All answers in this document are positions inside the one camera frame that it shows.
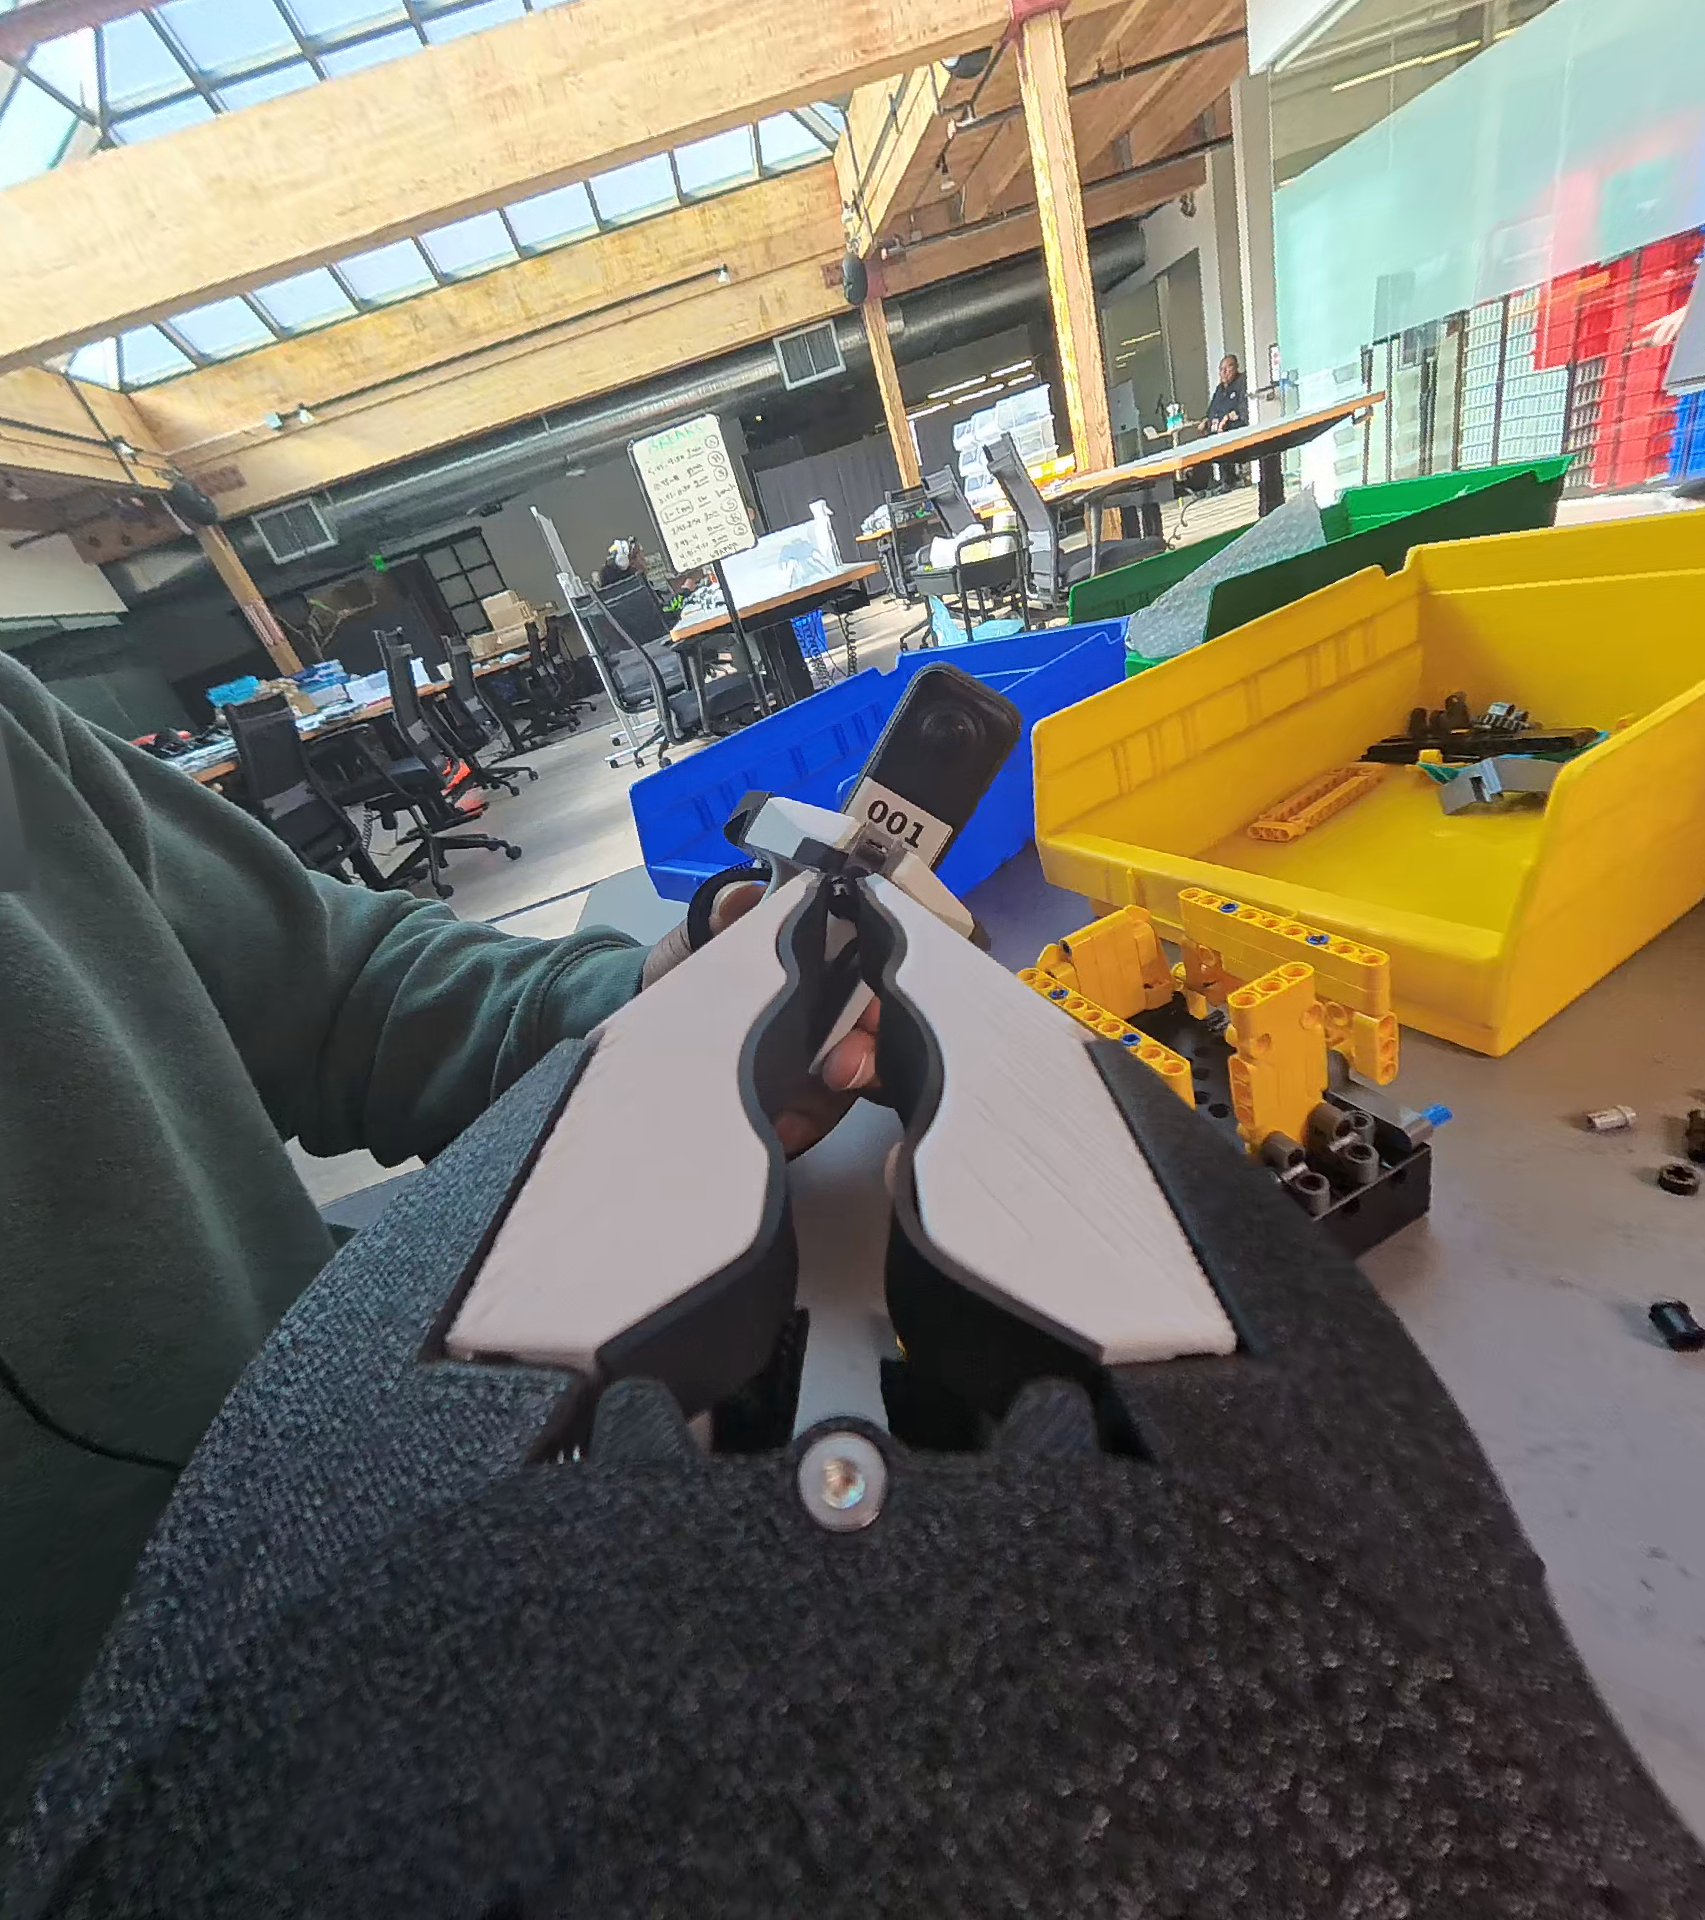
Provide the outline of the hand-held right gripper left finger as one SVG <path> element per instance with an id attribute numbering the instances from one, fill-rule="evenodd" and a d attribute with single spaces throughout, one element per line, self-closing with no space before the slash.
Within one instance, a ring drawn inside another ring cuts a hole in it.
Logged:
<path id="1" fill-rule="evenodd" d="M 793 878 L 600 1026 L 444 1350 L 583 1380 L 749 1380 L 796 1297 L 780 1116 L 821 1032 L 828 883 Z"/>

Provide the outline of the whiteboard on stand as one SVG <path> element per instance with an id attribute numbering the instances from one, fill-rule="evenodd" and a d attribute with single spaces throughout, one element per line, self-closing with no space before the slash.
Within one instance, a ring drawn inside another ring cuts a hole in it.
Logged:
<path id="1" fill-rule="evenodd" d="M 757 544 L 721 418 L 677 420 L 626 452 L 673 572 L 723 564 Z"/>

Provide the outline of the black lego parts cluster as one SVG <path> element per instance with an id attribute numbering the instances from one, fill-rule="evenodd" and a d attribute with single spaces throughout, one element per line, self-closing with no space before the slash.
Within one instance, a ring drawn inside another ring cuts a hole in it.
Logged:
<path id="1" fill-rule="evenodd" d="M 1439 706 L 1410 708 L 1404 728 L 1375 741 L 1360 760 L 1389 766 L 1462 766 L 1504 756 L 1566 762 L 1601 747 L 1606 737 L 1599 728 L 1536 725 L 1528 708 L 1511 702 L 1477 712 L 1457 691 Z"/>

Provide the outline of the blue plastic bin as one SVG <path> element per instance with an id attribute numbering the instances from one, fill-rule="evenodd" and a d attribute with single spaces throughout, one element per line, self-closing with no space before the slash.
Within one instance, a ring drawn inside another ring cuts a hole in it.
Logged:
<path id="1" fill-rule="evenodd" d="M 870 669 L 816 691 L 637 781 L 628 807 L 657 895 L 687 905 L 709 876 L 739 860 L 723 829 L 749 793 L 838 807 L 922 669 L 947 665 L 978 679 L 1003 694 L 1030 731 L 1121 685 L 1125 635 L 1126 618 L 1109 618 L 911 653 L 891 669 Z"/>

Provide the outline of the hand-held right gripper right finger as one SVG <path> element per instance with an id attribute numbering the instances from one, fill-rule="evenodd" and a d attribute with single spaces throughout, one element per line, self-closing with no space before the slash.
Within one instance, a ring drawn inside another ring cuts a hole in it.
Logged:
<path id="1" fill-rule="evenodd" d="M 1121 1094 L 1188 1110 L 887 878 L 857 888 L 903 1123 L 887 1306 L 915 1367 L 1144 1367 L 1239 1333 Z"/>

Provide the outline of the person's left hand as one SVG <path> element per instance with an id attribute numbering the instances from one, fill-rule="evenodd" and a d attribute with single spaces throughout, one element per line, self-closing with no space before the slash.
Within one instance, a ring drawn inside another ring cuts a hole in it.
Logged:
<path id="1" fill-rule="evenodd" d="M 721 884 L 704 909 L 709 935 L 726 931 L 757 909 L 767 884 L 754 869 L 721 875 Z M 693 952 L 697 916 L 689 910 L 680 925 L 650 945 L 641 973 L 641 991 L 657 986 L 669 973 L 684 964 Z M 789 1160 L 796 1160 L 824 1140 L 861 1101 L 874 1098 L 880 1086 L 877 1067 L 880 1009 L 865 996 L 857 1006 L 857 1021 L 831 1045 L 786 1107 L 775 1116 L 773 1129 Z"/>

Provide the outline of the person's green hoodie torso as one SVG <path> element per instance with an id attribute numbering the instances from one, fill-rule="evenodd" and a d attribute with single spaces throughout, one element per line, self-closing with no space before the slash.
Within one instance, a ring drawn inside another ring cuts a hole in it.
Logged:
<path id="1" fill-rule="evenodd" d="M 332 1236 L 286 1155 L 339 909 L 264 829 L 0 656 L 0 1821 L 144 1543 Z"/>

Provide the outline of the person's left forearm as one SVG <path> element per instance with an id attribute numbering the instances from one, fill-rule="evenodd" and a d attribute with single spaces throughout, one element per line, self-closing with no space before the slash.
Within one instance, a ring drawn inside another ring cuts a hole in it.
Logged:
<path id="1" fill-rule="evenodd" d="M 330 1009 L 295 1068 L 287 1134 L 316 1156 L 429 1162 L 563 1042 L 639 996 L 648 951 L 588 928 L 558 940 L 439 907 L 339 909 Z"/>

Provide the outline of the black office chair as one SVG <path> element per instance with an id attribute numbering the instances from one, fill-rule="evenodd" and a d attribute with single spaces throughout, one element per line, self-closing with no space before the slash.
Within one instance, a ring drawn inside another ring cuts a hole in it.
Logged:
<path id="1" fill-rule="evenodd" d="M 1128 564 L 1154 560 L 1167 552 L 1164 541 L 1107 541 L 1067 551 L 1051 508 L 1033 480 L 1027 462 L 1006 434 L 982 444 L 988 472 L 999 483 L 1017 516 L 1027 560 L 1027 587 L 1033 600 L 1049 613 L 1064 613 L 1070 588 Z"/>
<path id="2" fill-rule="evenodd" d="M 223 710 L 248 811 L 316 872 L 385 892 L 385 878 L 357 829 L 312 773 L 281 694 L 258 694 Z"/>
<path id="3" fill-rule="evenodd" d="M 594 588 L 561 570 L 558 582 L 605 694 L 625 720 L 609 768 L 637 770 L 647 759 L 669 766 L 673 750 L 699 739 L 725 739 L 765 717 L 750 677 L 736 671 L 709 677 L 699 642 L 673 641 L 644 579 Z"/>

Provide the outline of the green plastic bin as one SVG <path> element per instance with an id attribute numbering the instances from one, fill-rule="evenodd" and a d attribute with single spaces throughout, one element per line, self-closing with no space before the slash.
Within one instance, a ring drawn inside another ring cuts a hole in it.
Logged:
<path id="1" fill-rule="evenodd" d="M 1321 505 L 1325 548 L 1273 567 L 1255 577 L 1248 588 L 1228 588 L 1224 630 L 1208 641 L 1223 638 L 1368 569 L 1384 575 L 1398 572 L 1409 554 L 1421 547 L 1545 530 L 1555 522 L 1570 464 L 1568 456 L 1555 455 L 1351 488 L 1333 503 Z M 1223 544 L 1239 530 L 1180 544 L 1156 560 L 1202 559 L 1206 544 Z M 1141 580 L 1146 562 L 1152 559 L 1070 588 L 1067 606 L 1073 620 L 1126 618 L 1134 606 L 1128 588 Z"/>

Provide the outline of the teal and grey lego piece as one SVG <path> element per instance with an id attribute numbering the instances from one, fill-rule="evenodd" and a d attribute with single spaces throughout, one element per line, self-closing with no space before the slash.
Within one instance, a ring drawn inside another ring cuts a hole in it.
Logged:
<path id="1" fill-rule="evenodd" d="M 1499 754 L 1472 762 L 1424 759 L 1417 773 L 1434 790 L 1446 818 L 1480 816 L 1540 807 L 1551 796 L 1564 762 L 1535 754 Z"/>

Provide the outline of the yellow lego robot model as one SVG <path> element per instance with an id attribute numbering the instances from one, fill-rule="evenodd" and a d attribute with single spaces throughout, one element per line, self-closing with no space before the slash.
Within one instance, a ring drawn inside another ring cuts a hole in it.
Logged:
<path id="1" fill-rule="evenodd" d="M 1092 1038 L 1121 1045 L 1345 1254 L 1431 1213 L 1441 1105 L 1403 1107 L 1384 951 L 1202 886 L 1169 921 L 1126 905 L 1019 979 Z"/>

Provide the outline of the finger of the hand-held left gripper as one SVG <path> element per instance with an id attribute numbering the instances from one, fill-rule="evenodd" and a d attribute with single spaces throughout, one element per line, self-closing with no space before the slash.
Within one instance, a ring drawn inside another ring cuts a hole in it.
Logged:
<path id="1" fill-rule="evenodd" d="M 725 823 L 725 839 L 742 853 L 767 890 L 793 878 L 861 876 L 861 823 L 810 803 L 765 790 L 746 793 Z"/>
<path id="2" fill-rule="evenodd" d="M 867 875 L 867 902 L 867 925 L 884 946 L 894 949 L 911 932 L 933 925 L 964 945 L 978 945 L 973 914 L 930 869 L 884 869 Z"/>

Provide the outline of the yellow plastic bin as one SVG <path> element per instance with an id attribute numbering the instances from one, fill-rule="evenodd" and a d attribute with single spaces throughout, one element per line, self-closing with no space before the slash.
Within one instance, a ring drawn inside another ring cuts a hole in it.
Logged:
<path id="1" fill-rule="evenodd" d="M 1289 844 L 1253 821 L 1462 694 L 1599 732 L 1540 803 L 1443 813 L 1392 766 Z M 1705 901 L 1705 507 L 1452 541 L 1042 719 L 1051 884 L 1291 914 L 1380 949 L 1392 1011 L 1501 1056 Z"/>

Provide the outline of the stack of coloured crates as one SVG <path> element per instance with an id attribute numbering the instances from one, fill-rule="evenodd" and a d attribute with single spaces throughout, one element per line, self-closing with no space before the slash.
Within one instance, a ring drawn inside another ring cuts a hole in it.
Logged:
<path id="1" fill-rule="evenodd" d="M 1560 458 L 1570 495 L 1705 476 L 1705 388 L 1667 384 L 1703 256 L 1705 226 L 1472 304 L 1452 464 Z"/>

